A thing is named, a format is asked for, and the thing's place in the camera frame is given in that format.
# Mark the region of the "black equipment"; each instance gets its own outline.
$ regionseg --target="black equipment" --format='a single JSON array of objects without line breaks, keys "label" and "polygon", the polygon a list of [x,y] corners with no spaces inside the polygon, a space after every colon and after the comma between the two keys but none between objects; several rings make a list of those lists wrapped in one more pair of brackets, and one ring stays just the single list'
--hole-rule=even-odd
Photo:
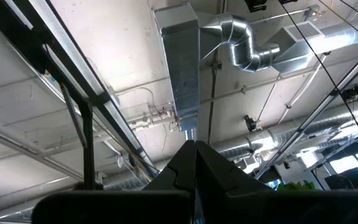
[{"label": "black equipment", "polygon": [[201,141],[187,141],[140,192],[43,199],[40,223],[358,223],[358,191],[275,192]]}]

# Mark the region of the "ceiling vent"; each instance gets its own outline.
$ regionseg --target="ceiling vent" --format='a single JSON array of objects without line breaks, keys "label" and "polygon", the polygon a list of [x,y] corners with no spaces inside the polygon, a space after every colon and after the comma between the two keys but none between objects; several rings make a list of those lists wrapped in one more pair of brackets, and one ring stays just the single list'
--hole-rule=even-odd
[{"label": "ceiling vent", "polygon": [[[310,21],[297,25],[312,46],[324,40],[324,34]],[[273,61],[273,68],[281,73],[306,68],[313,57],[308,44],[294,25],[281,28],[269,42],[280,46],[280,52]]]}]

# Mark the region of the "air vent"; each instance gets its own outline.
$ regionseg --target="air vent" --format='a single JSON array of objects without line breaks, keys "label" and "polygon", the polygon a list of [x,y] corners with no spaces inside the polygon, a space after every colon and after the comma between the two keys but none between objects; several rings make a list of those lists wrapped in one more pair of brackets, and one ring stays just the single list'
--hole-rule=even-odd
[{"label": "air vent", "polygon": [[[301,30],[304,37],[309,38],[315,35],[320,35],[318,30],[310,23],[306,22],[303,24],[298,24],[299,30]],[[288,32],[291,33],[296,40],[303,40],[302,35],[299,33],[298,29],[295,26],[287,28]]]}]

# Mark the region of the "white ceiling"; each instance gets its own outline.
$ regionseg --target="white ceiling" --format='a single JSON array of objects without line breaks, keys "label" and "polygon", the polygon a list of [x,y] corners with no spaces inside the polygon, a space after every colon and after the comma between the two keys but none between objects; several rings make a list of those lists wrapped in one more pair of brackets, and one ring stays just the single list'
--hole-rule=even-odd
[{"label": "white ceiling", "polygon": [[[52,1],[84,54],[96,66],[104,81],[111,85],[115,91],[125,90],[167,76],[151,9],[179,2],[181,1]],[[216,0],[192,0],[190,2],[197,11],[216,12]],[[347,2],[355,4],[357,0],[348,0]],[[289,11],[294,11],[317,3],[317,0],[298,1],[285,6]],[[339,1],[334,2],[334,10],[344,17],[350,13],[350,10]],[[266,11],[249,14],[243,0],[230,0],[228,11],[244,16],[248,21],[284,13],[276,1],[269,1]],[[301,19],[301,15],[294,16],[294,20],[297,22],[301,22]],[[340,19],[328,12],[313,23],[322,28],[340,22]],[[263,44],[279,28],[290,24],[289,18],[285,17],[255,25],[253,28],[257,42]],[[242,85],[253,86],[274,80],[278,75],[273,68],[254,74],[240,72],[230,64],[227,49],[222,47],[219,51],[223,68],[219,71],[216,96],[238,90]],[[328,70],[338,81],[356,62],[357,58],[358,44],[333,51],[325,64],[336,64],[330,66]],[[312,60],[309,68],[311,69],[315,63],[316,61]],[[30,142],[42,149],[51,143],[75,137],[76,133],[65,104],[48,88],[45,88],[38,78],[34,77],[33,71],[0,35],[0,129],[14,133],[23,141]],[[264,115],[261,117],[263,128],[277,122],[285,109],[284,104],[291,99],[304,80],[305,77],[297,78],[277,85]],[[211,69],[203,67],[200,73],[200,97],[202,100],[210,98],[211,84]],[[145,87],[153,92],[154,97],[143,89],[129,91],[119,96],[120,110],[127,119],[149,114],[149,107],[153,108],[153,104],[156,104],[158,108],[172,106],[170,105],[172,96],[167,80],[151,83]],[[248,91],[245,96],[236,95],[215,102],[212,142],[247,133],[243,117],[246,114],[254,119],[258,117],[271,87],[265,86]],[[287,119],[310,113],[332,87],[327,75],[320,71],[310,89],[290,110]],[[205,140],[207,138],[208,117],[209,104],[201,105],[198,139]],[[136,136],[154,162],[172,157],[185,141],[185,135],[179,131],[169,131],[168,124],[137,132]],[[109,140],[109,142],[119,149],[114,141]],[[15,153],[17,152],[0,144],[0,157]],[[120,169],[116,165],[116,159],[111,157],[113,155],[103,143],[96,143],[96,169],[107,175],[124,172],[124,168]],[[52,156],[52,159],[70,170],[82,173],[83,163],[80,147],[56,154]],[[0,195],[63,176],[62,173],[25,156],[0,160]],[[70,185],[74,182],[75,180],[70,179],[64,184]],[[28,197],[45,193],[42,189],[26,192],[28,192]]]}]

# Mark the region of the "black frame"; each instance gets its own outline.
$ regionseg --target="black frame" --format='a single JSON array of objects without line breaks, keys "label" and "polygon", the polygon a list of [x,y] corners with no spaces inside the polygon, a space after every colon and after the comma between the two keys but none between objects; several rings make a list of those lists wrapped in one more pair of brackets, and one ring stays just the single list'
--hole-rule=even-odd
[{"label": "black frame", "polygon": [[[121,140],[127,148],[142,160],[139,160],[139,165],[143,168],[148,176],[154,178],[157,176],[158,171],[153,168],[153,164],[150,157],[144,151],[143,147],[138,142],[134,133],[129,128],[124,117],[119,112],[117,105],[111,99],[107,89],[94,72],[92,66],[86,60],[83,52],[75,42],[74,38],[68,31],[67,27],[63,23],[60,16],[52,6],[49,0],[45,0],[48,4],[59,23],[64,28],[65,32],[70,37],[70,40],[80,53],[82,59],[86,62],[86,65],[91,70],[95,79],[97,79],[100,86],[103,88],[101,94],[96,94],[91,85],[86,81],[83,74],[79,71],[67,52],[63,49],[61,44],[57,41],[56,37],[51,33],[45,22],[39,16],[33,5],[29,1],[25,0],[13,0],[20,11],[25,15],[29,22],[33,25],[30,30],[17,16],[17,14],[7,5],[3,0],[0,0],[0,31],[6,36],[11,44],[17,49],[17,51],[41,74],[45,74],[48,71],[54,79],[56,79],[61,86],[67,89],[70,97],[78,105],[81,115],[83,117],[83,135],[85,142],[81,141],[84,146],[84,176],[85,185],[87,189],[94,189],[94,159],[93,159],[93,108],[102,115],[102,119],[107,121],[105,125],[110,132]],[[88,96],[85,98],[81,95],[80,90],[66,77],[66,75],[60,70],[59,66],[53,61],[48,49],[51,49],[54,54],[59,58],[62,64],[71,73],[72,77],[77,81],[79,86]],[[107,102],[111,102],[115,110],[117,111],[118,118],[113,117],[110,111],[105,107]]]}]

